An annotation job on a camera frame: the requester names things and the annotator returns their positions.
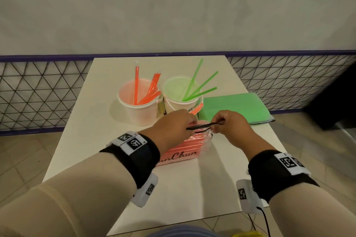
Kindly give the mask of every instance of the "hand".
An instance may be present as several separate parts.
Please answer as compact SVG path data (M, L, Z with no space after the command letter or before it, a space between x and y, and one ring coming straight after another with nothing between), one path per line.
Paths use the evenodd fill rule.
M222 125L213 125L212 131L223 134L232 145L242 149L248 161L264 150L274 149L272 145L253 131L241 114L235 111L219 111L214 115L211 122L222 123Z
M149 137L157 145L161 155L168 149L181 144L194 135L194 131L186 130L195 125L197 118L185 109L173 111L159 119L152 127L139 133Z

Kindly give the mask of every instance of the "purple trim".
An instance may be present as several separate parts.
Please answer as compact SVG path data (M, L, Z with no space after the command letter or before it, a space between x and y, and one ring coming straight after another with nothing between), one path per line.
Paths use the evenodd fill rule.
M35 129L24 129L24 130L8 130L8 131L0 131L0 137L1 136L24 135L24 134L62 132L63 130L64 130L64 127L35 128Z
M147 56L194 56L225 55L238 56L300 56L300 55L356 55L356 50L325 51L219 51L219 52L162 52L137 54L87 54L87 55L2 55L0 62L36 62L36 61L89 61L105 57L147 57Z
M270 114L291 114L291 113L300 113L303 109L290 109L290 110L276 110L276 111L269 111Z

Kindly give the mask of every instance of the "beige sleeve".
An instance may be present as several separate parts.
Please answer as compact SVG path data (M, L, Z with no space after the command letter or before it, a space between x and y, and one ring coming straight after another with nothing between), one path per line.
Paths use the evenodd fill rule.
M274 195L269 206L283 236L356 236L356 216L318 186L289 187Z
M135 192L115 156L98 153L1 208L0 225L24 237L106 236Z

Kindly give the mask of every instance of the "wristband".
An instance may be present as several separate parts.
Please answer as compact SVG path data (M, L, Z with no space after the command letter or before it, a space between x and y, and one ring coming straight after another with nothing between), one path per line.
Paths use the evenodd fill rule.
M296 158L277 150L265 150L248 164L254 190L267 202L280 191L300 183L318 186L310 172Z
M161 156L150 138L132 131L112 140L100 152L113 154L130 172L138 189L148 180Z

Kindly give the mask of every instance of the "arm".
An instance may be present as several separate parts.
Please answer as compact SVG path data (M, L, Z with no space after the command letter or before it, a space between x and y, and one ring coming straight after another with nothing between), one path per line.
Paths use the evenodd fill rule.
M194 132L185 128L196 121L185 110L175 111L139 133L162 154L189 138ZM113 154L95 154L1 208L0 236L106 236L136 189Z
M214 133L224 134L231 144L242 149L248 161L262 151L275 150L242 115L220 111L211 122L219 121L224 124L215 125ZM275 194L269 205L284 236L351 236L356 232L355 215L316 185L299 183L288 187Z

